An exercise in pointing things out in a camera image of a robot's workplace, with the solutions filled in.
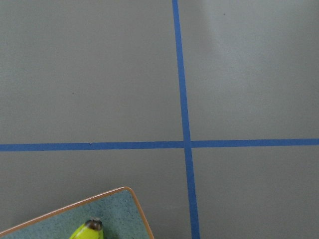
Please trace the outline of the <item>grey square plate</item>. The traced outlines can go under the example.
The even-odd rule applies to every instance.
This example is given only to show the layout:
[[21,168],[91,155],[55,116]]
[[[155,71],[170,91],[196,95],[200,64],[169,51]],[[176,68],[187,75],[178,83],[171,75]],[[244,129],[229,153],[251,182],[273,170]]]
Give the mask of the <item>grey square plate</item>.
[[133,190],[121,187],[45,214],[1,232],[2,239],[68,239],[83,223],[99,218],[104,239],[152,239]]

